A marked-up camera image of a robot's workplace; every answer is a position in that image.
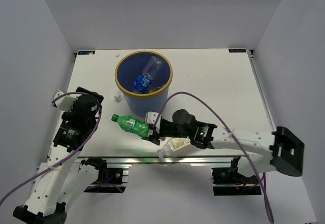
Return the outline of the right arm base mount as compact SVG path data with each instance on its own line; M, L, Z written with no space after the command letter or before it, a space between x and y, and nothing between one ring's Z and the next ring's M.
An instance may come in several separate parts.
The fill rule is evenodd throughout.
M232 159L229 167L212 168L214 196L259 196L261 187L255 175L245 177L238 173L241 157Z

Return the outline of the large clear labelled bottle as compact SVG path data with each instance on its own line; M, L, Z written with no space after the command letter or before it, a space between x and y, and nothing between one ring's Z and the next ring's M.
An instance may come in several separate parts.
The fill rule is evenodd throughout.
M157 151L159 159L175 158L188 153L192 145L189 138L171 138Z

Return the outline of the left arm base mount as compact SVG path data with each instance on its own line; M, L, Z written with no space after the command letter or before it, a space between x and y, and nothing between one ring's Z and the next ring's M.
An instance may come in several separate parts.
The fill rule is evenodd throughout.
M88 186L85 193L124 193L128 181L128 169L108 166L106 160L99 157L83 159L82 167L91 166L97 172L97 179Z

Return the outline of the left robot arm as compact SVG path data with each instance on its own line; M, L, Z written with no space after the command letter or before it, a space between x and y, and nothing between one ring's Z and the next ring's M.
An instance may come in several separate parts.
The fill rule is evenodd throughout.
M104 97L78 87L75 92L58 90L52 105L63 112L54 136L47 168L27 201L15 207L13 216L24 223L65 223L68 208L92 183L107 178L106 161L91 157L77 178L64 184L74 161L98 128Z

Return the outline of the green plastic bottle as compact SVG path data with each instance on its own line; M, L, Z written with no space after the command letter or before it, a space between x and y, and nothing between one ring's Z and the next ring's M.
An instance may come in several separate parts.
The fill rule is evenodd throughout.
M136 134L141 138L148 137L149 135L148 125L132 116L119 116L117 114L113 114L111 120L116 122L121 129L127 133Z

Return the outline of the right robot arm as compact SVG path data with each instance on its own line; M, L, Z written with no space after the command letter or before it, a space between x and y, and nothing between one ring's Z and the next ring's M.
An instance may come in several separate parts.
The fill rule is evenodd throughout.
M251 157L232 160L229 176L236 183L255 174L274 171L291 177L303 175L305 144L286 127L279 126L271 133L227 130L197 121L184 109L174 112L172 121L163 119L157 112L147 112L145 123L152 130L145 139L156 145L165 138L186 138L202 150L233 149L252 153Z

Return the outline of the blue label bottle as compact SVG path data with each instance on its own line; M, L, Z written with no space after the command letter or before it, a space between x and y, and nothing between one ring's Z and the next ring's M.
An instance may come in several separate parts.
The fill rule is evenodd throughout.
M156 56L152 56L144 69L133 83L133 92L138 94L148 93L148 88L159 73L164 63Z

